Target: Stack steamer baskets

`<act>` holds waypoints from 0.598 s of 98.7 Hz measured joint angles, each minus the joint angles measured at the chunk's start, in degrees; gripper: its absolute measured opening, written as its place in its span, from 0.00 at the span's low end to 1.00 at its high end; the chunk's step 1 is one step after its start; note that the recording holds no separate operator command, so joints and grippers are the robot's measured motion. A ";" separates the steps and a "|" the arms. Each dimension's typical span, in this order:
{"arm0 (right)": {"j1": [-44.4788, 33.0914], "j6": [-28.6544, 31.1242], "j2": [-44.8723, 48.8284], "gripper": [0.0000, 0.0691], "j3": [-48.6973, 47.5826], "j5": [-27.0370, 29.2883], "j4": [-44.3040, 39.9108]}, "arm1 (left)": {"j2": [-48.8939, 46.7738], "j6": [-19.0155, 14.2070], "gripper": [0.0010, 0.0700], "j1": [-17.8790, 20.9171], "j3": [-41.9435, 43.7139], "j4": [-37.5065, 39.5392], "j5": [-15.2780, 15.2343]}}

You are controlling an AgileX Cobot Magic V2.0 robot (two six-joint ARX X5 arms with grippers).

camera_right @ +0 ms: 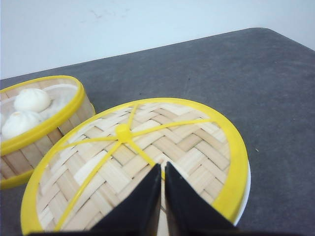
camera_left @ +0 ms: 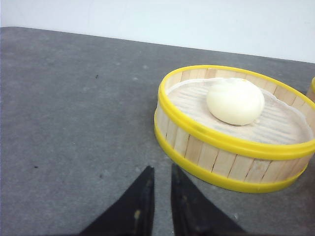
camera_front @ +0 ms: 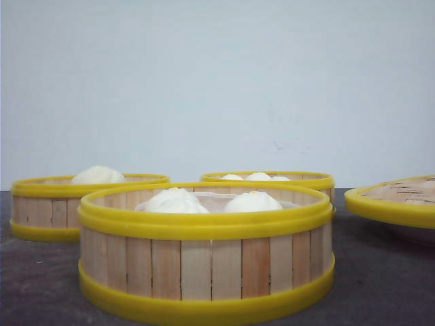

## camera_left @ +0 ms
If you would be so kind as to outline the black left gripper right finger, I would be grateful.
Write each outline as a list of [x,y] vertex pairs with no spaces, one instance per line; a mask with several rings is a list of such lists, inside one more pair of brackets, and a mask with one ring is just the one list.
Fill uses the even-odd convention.
[[246,231],[209,201],[182,169],[172,165],[171,208],[176,236],[245,236]]

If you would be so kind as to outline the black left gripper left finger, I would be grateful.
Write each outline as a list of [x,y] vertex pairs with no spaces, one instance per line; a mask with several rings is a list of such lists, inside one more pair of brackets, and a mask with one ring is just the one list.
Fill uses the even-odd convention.
[[122,196],[81,236],[150,236],[155,212],[154,168],[147,166]]

